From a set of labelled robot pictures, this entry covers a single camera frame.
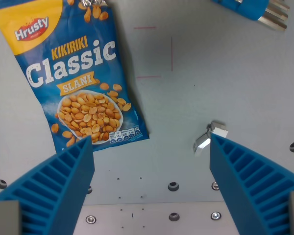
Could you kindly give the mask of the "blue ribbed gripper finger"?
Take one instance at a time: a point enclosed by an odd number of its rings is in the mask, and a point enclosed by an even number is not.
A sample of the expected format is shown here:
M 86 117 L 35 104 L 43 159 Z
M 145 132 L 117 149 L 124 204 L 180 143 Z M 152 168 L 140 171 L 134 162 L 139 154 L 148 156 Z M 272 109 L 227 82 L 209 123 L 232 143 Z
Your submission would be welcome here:
M 294 173 L 212 134 L 210 170 L 241 235 L 289 235 Z
M 20 204 L 23 235 L 72 235 L 94 172 L 87 137 L 14 181 L 0 192 L 0 202 Z

